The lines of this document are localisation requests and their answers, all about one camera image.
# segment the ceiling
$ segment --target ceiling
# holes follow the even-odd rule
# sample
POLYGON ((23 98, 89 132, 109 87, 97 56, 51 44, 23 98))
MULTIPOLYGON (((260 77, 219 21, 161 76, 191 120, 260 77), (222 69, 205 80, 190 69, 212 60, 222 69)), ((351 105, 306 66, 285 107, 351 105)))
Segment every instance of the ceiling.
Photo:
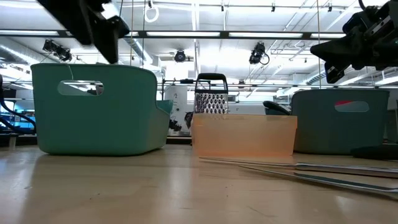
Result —
MULTIPOLYGON (((383 5, 386 1, 364 0, 365 5, 383 5)), ((294 32, 341 32, 343 24, 360 11, 357 0, 153 0, 159 10, 154 22, 146 22, 144 12, 147 1, 113 1, 115 13, 132 30, 246 30, 246 31, 294 31, 294 32), (328 12, 331 2, 332 11, 328 12)), ((0 29, 64 30, 64 28, 35 1, 0 0, 0 29)), ((147 10, 149 19, 156 15, 154 9, 147 10)), ((5 37, 17 42, 26 49, 48 56, 43 50, 45 38, 41 37, 5 37)), ((106 63, 106 60, 94 47, 83 47, 73 38, 53 38, 54 42, 71 49, 84 63, 106 63)), ((161 64, 154 64, 150 69, 161 66, 167 69, 174 64, 172 60, 176 50, 184 50, 195 58, 193 39, 137 39, 144 51, 159 57, 161 64)), ((300 84, 309 75, 317 74, 322 61, 312 55, 310 46, 317 44, 313 40, 247 40, 247 39, 198 39, 198 64, 200 72, 223 73, 233 80, 262 83, 266 80, 285 80, 289 84, 300 84), (251 50, 258 42, 263 42, 268 49, 270 63, 265 66, 250 65, 251 50)), ((119 63, 139 66, 140 61, 127 42, 119 40, 119 63)), ((195 74, 193 62, 184 62, 195 74)), ((366 73, 348 71, 343 81, 366 73)))

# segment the metal rod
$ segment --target metal rod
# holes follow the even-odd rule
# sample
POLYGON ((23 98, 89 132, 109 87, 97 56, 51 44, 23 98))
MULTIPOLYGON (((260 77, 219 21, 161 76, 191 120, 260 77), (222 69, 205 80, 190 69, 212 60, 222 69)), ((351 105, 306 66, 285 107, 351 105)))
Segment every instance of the metal rod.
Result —
POLYGON ((370 193, 374 193, 374 194, 378 194, 378 195, 385 195, 390 198, 398 199, 398 189, 397 188, 389 188, 389 187, 381 187, 381 186, 377 186, 377 185, 362 184, 362 183, 357 183, 357 182, 333 179, 333 178, 328 178, 328 177, 320 177, 320 176, 315 176, 315 175, 298 174, 295 172, 293 174, 288 174, 285 172, 275 172, 275 171, 260 169, 260 168, 256 168, 256 167, 246 167, 246 166, 240 166, 240 167, 245 168, 245 169, 258 170, 258 171, 266 172, 269 174, 277 174, 277 175, 283 175, 286 177, 294 177, 294 178, 300 179, 300 180, 307 180, 307 181, 311 181, 311 182, 317 182, 317 183, 321 183, 321 184, 327 184, 327 185, 342 187, 342 188, 351 189, 351 190, 358 190, 358 191, 370 192, 370 193))
MULTIPOLYGON (((166 83, 174 83, 175 86, 195 86, 193 83, 179 83, 180 80, 163 80, 161 83, 158 83, 157 86, 162 86, 166 83)), ((32 84, 31 81, 17 81, 17 82, 3 82, 4 84, 32 84)), ((64 84, 73 84, 73 85, 92 85, 91 83, 64 83, 64 84)), ((212 84, 213 86, 224 86, 223 84, 212 84)), ((255 88, 288 88, 288 87, 301 87, 301 88, 319 88, 319 86, 313 85, 265 85, 265 84, 228 84, 230 87, 255 87, 255 88)), ((397 85, 384 85, 384 86, 361 86, 361 85, 323 85, 323 88, 357 88, 357 89, 398 89, 397 85)))
POLYGON ((164 100, 164 78, 162 79, 162 100, 164 100))
POLYGON ((279 167, 279 168, 293 168, 297 170, 307 170, 307 171, 333 172, 339 174, 356 174, 356 175, 367 175, 372 177, 398 178, 398 169, 383 168, 383 167, 311 164, 306 162, 298 162, 296 164, 286 164, 286 163, 274 163, 274 162, 244 161, 239 159, 220 159, 214 157, 201 157, 200 159, 206 159, 218 162, 233 162, 238 164, 252 164, 252 165, 261 165, 269 167, 279 167))

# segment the black cable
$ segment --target black cable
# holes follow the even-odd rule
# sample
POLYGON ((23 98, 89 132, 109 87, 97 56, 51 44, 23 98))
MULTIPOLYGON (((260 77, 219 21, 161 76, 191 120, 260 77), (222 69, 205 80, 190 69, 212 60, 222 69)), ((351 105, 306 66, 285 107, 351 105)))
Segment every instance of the black cable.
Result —
POLYGON ((17 113, 15 111, 10 110, 6 103, 4 102, 4 92, 2 90, 2 75, 0 75, 0 105, 6 110, 8 111, 10 114, 19 116, 21 118, 24 118, 25 120, 27 120, 28 122, 33 124, 33 130, 31 131, 25 131, 23 129, 17 128, 15 126, 13 126, 12 124, 8 123, 8 121, 6 121, 4 118, 0 117, 0 122, 2 122, 7 128, 13 130, 15 133, 18 134, 36 134, 36 122, 33 121, 32 119, 28 118, 27 116, 17 113))
POLYGON ((123 8, 123 0, 122 0, 122 3, 120 4, 119 17, 122 16, 122 8, 123 8))
POLYGON ((267 63, 262 63, 262 62, 260 61, 260 64, 261 64, 261 65, 268 65, 268 64, 269 64, 270 58, 269 58, 269 56, 268 56, 267 54, 265 54, 265 56, 267 56, 268 62, 267 62, 267 63))
POLYGON ((365 5, 363 4, 363 0, 358 0, 358 1, 359 1, 359 6, 361 6, 361 9, 362 9, 362 10, 365 10, 366 7, 365 7, 365 5))

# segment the black object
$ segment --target black object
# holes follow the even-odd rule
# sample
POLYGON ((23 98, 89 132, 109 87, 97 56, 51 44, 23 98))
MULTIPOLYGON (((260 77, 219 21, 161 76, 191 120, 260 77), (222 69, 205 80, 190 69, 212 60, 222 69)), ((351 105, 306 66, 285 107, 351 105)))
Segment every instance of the black object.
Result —
POLYGON ((332 10, 333 10, 333 6, 331 5, 331 2, 329 2, 328 12, 331 12, 332 10))
POLYGON ((274 102, 272 102, 272 101, 264 101, 264 102, 262 102, 262 104, 266 107, 266 108, 268 108, 268 109, 270 109, 270 110, 274 110, 274 111, 278 111, 278 112, 281 112, 283 115, 290 115, 291 114, 291 110, 289 110, 288 108, 286 108, 286 107, 284 107, 284 106, 282 106, 282 105, 279 105, 279 104, 277 104, 277 103, 274 103, 274 102))
POLYGON ((251 55, 249 57, 249 62, 250 64, 257 64, 257 63, 261 63, 263 65, 267 65, 269 63, 269 56, 266 54, 266 47, 264 46, 264 43, 257 43, 256 46, 254 47, 254 49, 251 52, 251 55), (262 63, 261 59, 263 57, 267 57, 268 58, 268 62, 267 63, 262 63))
POLYGON ((352 149, 351 155, 362 159, 398 160, 398 145, 383 144, 376 147, 361 147, 352 149))
POLYGON ((244 80, 239 80, 239 83, 238 83, 239 85, 244 85, 245 84, 245 82, 244 82, 244 80))
POLYGON ((192 80, 192 79, 183 79, 183 80, 180 80, 180 83, 181 84, 193 84, 193 82, 194 82, 194 80, 192 80))
POLYGON ((37 0, 83 45, 92 45, 109 63, 118 62, 118 39, 129 33, 119 17, 105 19, 102 4, 111 0, 37 0))
POLYGON ((15 112, 15 111, 10 110, 10 109, 7 107, 6 103, 4 102, 4 93, 3 93, 3 90, 2 90, 2 75, 0 75, 0 88, 1 88, 1 89, 0 89, 0 105, 1 105, 6 111, 8 111, 10 114, 13 114, 13 115, 19 116, 19 117, 21 117, 21 118, 24 118, 24 119, 26 119, 28 122, 32 123, 34 128, 33 128, 33 130, 31 130, 31 131, 26 131, 26 130, 17 128, 17 127, 15 127, 15 126, 13 126, 12 124, 8 123, 8 121, 6 121, 6 120, 5 120, 4 118, 2 118, 2 117, 0 117, 0 122, 2 122, 7 128, 13 130, 15 133, 18 133, 18 134, 36 134, 36 123, 35 123, 35 121, 33 121, 32 119, 28 118, 27 116, 25 116, 25 115, 23 115, 23 114, 20 114, 20 113, 17 113, 17 112, 15 112))
POLYGON ((52 40, 45 40, 43 50, 49 54, 53 54, 63 62, 70 62, 72 60, 70 49, 64 48, 52 40))
POLYGON ((195 93, 227 93, 228 94, 228 84, 226 82, 226 77, 220 73, 201 73, 198 75, 195 84, 195 93), (198 82, 200 80, 222 80, 224 85, 224 90, 199 90, 198 82))
POLYGON ((340 39, 311 47, 311 53, 326 62, 328 83, 342 78, 350 65, 355 70, 398 66, 398 0, 390 0, 380 9, 368 6, 353 14, 343 32, 346 36, 340 39))
POLYGON ((176 120, 169 120, 169 129, 173 129, 173 131, 181 131, 181 126, 178 124, 176 120))
POLYGON ((183 50, 178 50, 177 53, 174 55, 174 60, 176 62, 184 62, 186 59, 186 55, 183 50))

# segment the table surface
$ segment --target table surface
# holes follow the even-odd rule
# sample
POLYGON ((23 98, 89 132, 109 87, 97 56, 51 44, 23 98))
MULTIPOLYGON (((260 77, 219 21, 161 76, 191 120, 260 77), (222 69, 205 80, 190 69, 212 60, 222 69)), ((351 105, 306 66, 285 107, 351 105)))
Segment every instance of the table surface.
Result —
MULTIPOLYGON (((398 166, 304 154, 256 160, 398 166)), ((398 187, 398 179, 300 172, 398 187)), ((396 200, 204 162, 178 145, 133 157, 2 151, 0 205, 2 224, 398 222, 396 200)))

